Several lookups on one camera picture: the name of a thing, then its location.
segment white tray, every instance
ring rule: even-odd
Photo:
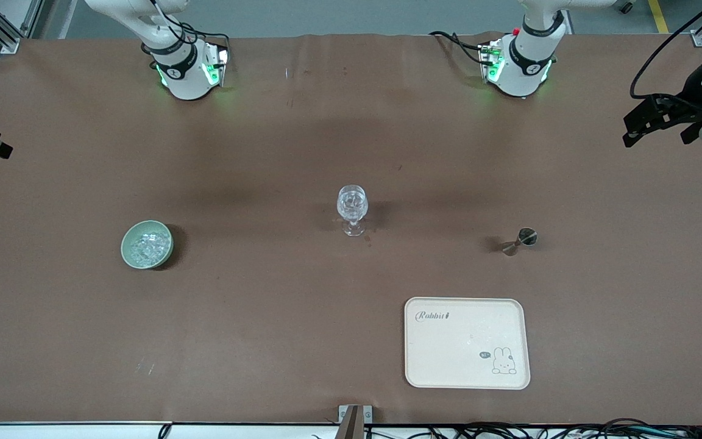
[[[509,298],[412,298],[405,376],[415,387],[521,390],[530,383],[524,310]]]

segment glass base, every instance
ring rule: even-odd
[[[343,231],[348,236],[360,236],[364,233],[364,227],[362,226],[362,223],[352,224],[346,221],[343,223]]]
[[[519,245],[516,242],[506,242],[502,245],[502,252],[506,256],[514,256],[519,252]]]

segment floor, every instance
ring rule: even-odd
[[[134,37],[119,23],[92,11],[86,0],[47,1],[39,37]],[[661,16],[652,12],[658,5]],[[614,7],[573,9],[570,17],[576,34],[650,34],[675,30],[700,8],[702,0],[640,0],[626,15]],[[515,0],[193,0],[178,17],[201,30],[244,38],[433,30],[477,34],[520,26],[522,15]]]

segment black cable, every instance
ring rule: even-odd
[[[454,435],[454,439],[459,439],[460,436],[465,436],[467,439],[470,439],[470,435],[463,429],[460,428],[454,428],[454,431],[456,431],[456,434]]]
[[[395,439],[395,437],[388,436],[387,434],[383,433],[378,433],[378,431],[373,431],[372,427],[367,428],[367,436],[370,437],[372,434],[380,437],[384,437],[384,439]]]
[[[474,436],[470,436],[470,431],[468,431],[468,430],[465,428],[465,426],[454,427],[454,430],[457,431],[457,434],[458,434],[457,437],[459,437],[459,436],[465,436],[466,439],[473,439],[473,438],[475,437],[475,435],[474,435]]]
[[[501,439],[532,439],[529,433],[525,431],[521,426],[510,424],[510,423],[490,423],[490,422],[477,422],[468,423],[463,426],[465,431],[471,431],[473,437],[478,437],[482,433],[494,434]],[[524,435],[524,438],[519,438],[511,430],[517,430]]]
[[[685,433],[686,436],[677,434],[676,432]],[[593,437],[635,437],[644,439],[644,437],[663,437],[666,439],[702,439],[702,427],[683,427],[683,426],[657,426],[653,427],[639,420],[630,418],[614,419],[601,428],[601,432],[585,439]]]
[[[432,433],[433,437],[437,437],[437,439],[449,439],[443,433],[439,433],[437,430],[435,430],[434,427],[427,427],[427,430],[429,430],[430,433]]]
[[[482,66],[491,66],[492,63],[488,61],[481,61],[479,58],[476,58],[475,56],[471,55],[470,52],[467,52],[467,50],[470,48],[471,50],[476,50],[477,52],[480,50],[477,45],[471,45],[468,44],[462,40],[459,39],[459,36],[457,36],[456,32],[449,35],[443,32],[442,30],[436,30],[435,32],[430,32],[429,35],[433,37],[446,37],[449,41],[454,43],[455,45],[458,45],[459,48],[462,49],[462,52],[465,52],[465,55],[467,55],[468,58],[472,59],[474,62],[482,65]]]
[[[563,439],[565,436],[568,436],[569,433],[573,431],[579,431],[580,433],[583,433],[585,431],[590,431],[590,430],[600,430],[603,426],[599,424],[580,424],[576,425],[573,427],[566,428],[563,431],[560,431],[557,433],[552,439]]]
[[[164,11],[161,10],[161,7],[158,5],[156,0],[151,0],[151,3],[153,3],[154,7],[159,11],[159,14],[167,20],[167,22],[172,23],[173,25],[176,25],[177,27],[180,27],[183,32],[187,32],[192,34],[195,37],[198,37],[199,35],[202,35],[203,37],[223,37],[224,41],[226,42],[226,47],[225,49],[229,48],[229,36],[227,34],[224,34],[222,32],[217,32],[217,33],[211,33],[211,32],[203,32],[201,30],[197,30],[192,27],[192,25],[188,23],[184,23],[183,21],[175,21],[172,18],[170,18],[167,14],[164,13]],[[167,26],[169,30],[172,32],[173,35],[175,35],[176,38],[178,38],[181,42],[184,42],[184,44],[193,44],[192,41],[186,41],[183,39],[181,35],[178,35],[178,33],[175,32],[175,29],[172,28],[172,26]]]
[[[427,433],[416,433],[416,434],[413,434],[412,436],[408,436],[408,439],[416,439],[417,437],[421,437],[421,436],[432,437],[432,431],[428,431]]]
[[[640,80],[641,76],[643,76],[644,72],[646,72],[646,69],[649,67],[649,64],[651,64],[651,62],[654,61],[654,58],[656,58],[657,55],[659,55],[660,52],[662,52],[662,50],[663,50],[671,41],[673,41],[673,40],[675,39],[675,37],[677,37],[680,33],[682,33],[683,31],[685,31],[686,28],[690,27],[690,25],[691,25],[692,23],[694,23],[694,22],[696,22],[697,20],[699,20],[700,17],[702,17],[702,11],[698,12],[696,16],[694,16],[692,19],[690,19],[690,21],[684,23],[684,24],[682,25],[682,27],[680,27],[680,28],[679,28],[678,30],[676,30],[674,33],[670,34],[670,35],[665,39],[665,41],[663,41],[662,44],[660,44],[660,47],[657,47],[657,48],[654,50],[654,52],[652,52],[652,54],[649,55],[649,59],[647,59],[646,62],[644,62],[644,65],[641,66],[640,70],[638,70],[638,73],[636,73],[635,78],[633,78],[633,82],[630,83],[630,97],[632,97],[633,99],[646,99],[646,98],[649,98],[649,97],[652,97],[652,98],[655,98],[655,99],[656,99],[656,98],[670,99],[670,100],[674,100],[674,101],[680,102],[680,103],[682,103],[682,104],[684,104],[684,105],[687,105],[687,106],[689,106],[691,109],[694,109],[694,110],[696,110],[696,111],[702,112],[702,108],[701,108],[700,106],[695,105],[694,103],[688,102],[688,101],[686,101],[686,100],[684,100],[684,99],[682,99],[682,98],[679,98],[679,97],[677,97],[677,96],[669,95],[669,94],[667,94],[667,93],[654,93],[654,94],[649,94],[649,95],[639,95],[639,94],[636,94],[636,84],[638,84],[638,80]]]
[[[171,423],[165,423],[164,425],[161,426],[161,429],[158,431],[158,439],[165,439],[169,431],[172,430],[172,424]]]

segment yellow floor line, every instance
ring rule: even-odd
[[[671,32],[668,31],[668,24],[665,22],[665,17],[662,16],[660,2],[658,2],[658,0],[649,0],[649,8],[651,8],[651,14],[654,16],[654,22],[657,24],[657,32],[670,34]]]

